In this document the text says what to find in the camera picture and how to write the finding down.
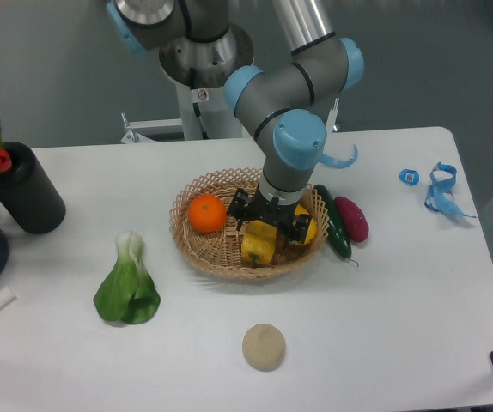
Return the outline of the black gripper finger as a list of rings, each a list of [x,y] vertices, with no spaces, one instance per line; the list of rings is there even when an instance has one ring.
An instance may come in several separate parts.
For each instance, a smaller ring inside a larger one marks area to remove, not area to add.
[[[227,215],[236,220],[236,229],[241,230],[245,221],[255,218],[255,213],[251,208],[253,198],[242,188],[238,188],[227,209]]]
[[[309,213],[295,215],[289,225],[289,231],[284,236],[283,249],[293,244],[310,244],[312,242],[312,235],[309,233],[311,223],[312,216]]]

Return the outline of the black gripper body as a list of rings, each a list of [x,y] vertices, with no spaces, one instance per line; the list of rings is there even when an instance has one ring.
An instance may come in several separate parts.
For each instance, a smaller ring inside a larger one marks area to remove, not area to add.
[[[289,232],[294,222],[295,208],[298,202],[284,205],[279,200],[268,200],[259,188],[256,189],[250,203],[246,206],[247,221],[262,221],[280,232]]]

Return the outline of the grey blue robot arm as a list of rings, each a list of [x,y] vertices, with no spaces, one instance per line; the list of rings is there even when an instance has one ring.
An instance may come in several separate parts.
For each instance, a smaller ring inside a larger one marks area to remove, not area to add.
[[[292,62],[273,74],[254,65],[226,81],[224,98],[265,155],[253,195],[236,191],[228,215],[239,224],[262,221],[292,241],[306,238],[309,220],[295,216],[328,131],[308,109],[331,93],[359,82],[364,59],[356,43],[339,38],[319,1],[275,1],[273,8]]]

